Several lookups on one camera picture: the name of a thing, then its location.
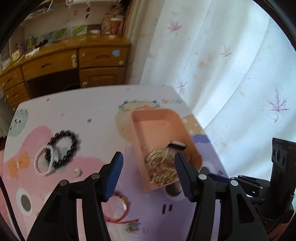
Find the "metal screw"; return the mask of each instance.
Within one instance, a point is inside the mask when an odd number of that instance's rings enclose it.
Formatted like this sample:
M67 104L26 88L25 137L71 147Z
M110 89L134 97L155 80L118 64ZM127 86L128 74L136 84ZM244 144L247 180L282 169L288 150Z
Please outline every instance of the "metal screw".
M100 174L99 173L93 173L91 175L91 179L98 179L100 177Z
M199 175L198 175L198 178L199 178L200 180L206 180L206 179L207 179L207 176L206 176L205 174L199 174Z
M230 184L236 187L239 183L236 180L232 180Z
M60 184L61 186L65 186L65 185L67 185L67 183L68 183L67 180L61 180L61 181L59 182L59 184Z

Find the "white curtain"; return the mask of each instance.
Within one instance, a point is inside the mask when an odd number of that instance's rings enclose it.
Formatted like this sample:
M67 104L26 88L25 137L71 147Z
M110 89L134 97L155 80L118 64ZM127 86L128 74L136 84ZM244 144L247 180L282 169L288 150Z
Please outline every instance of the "white curtain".
M296 53L254 1L151 0L132 60L130 84L173 86L229 176L269 180L272 137L296 142Z

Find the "red string bracelet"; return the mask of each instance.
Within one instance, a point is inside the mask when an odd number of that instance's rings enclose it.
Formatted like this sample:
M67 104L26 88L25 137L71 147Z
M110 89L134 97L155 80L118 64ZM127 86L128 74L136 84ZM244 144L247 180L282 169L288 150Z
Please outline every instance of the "red string bracelet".
M136 222L138 222L139 221L138 219L135 219L133 221L121 222L121 220L123 220L128 213L128 202L127 202L126 198L120 196L119 193L114 193L113 196L119 197L120 201L123 202L124 212L123 212L123 215L118 219L111 219L111 218L105 217L105 221L109 222L109 223L136 223Z

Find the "wooden drawer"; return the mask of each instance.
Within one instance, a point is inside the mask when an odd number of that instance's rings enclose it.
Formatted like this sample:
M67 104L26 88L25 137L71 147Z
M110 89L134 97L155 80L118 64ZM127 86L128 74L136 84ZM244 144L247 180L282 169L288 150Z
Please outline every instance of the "wooden drawer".
M88 47L78 52L80 68L125 66L128 47Z
M24 82L20 67L17 67L0 77L0 85L4 91Z
M80 86L123 85L125 70L124 67L82 69L79 71Z
M26 100L29 100L29 99L30 99L30 98L26 98L26 99L23 99L23 100L21 100L21 101L17 101L17 102L15 102L15 103L10 104L10 106L11 106L11 108L12 108L13 110L16 110L16 109L18 108L18 106L19 106L20 103L22 103L22 102L24 102L24 101L26 101Z
M5 91L5 97L10 104L30 98L25 83L19 84Z
M72 67L72 55L77 55L76 49L49 54L23 64L22 71L25 80L31 80L46 74L74 69Z

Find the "wooden desk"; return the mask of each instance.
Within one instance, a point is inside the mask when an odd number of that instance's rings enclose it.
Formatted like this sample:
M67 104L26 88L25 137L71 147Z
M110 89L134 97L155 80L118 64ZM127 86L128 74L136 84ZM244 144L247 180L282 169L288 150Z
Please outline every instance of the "wooden desk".
M14 62L0 74L6 100L16 109L31 98L26 81L61 71L78 69L82 88L124 84L130 43L123 37L82 35L42 46L40 51ZM72 64L76 57L78 65Z

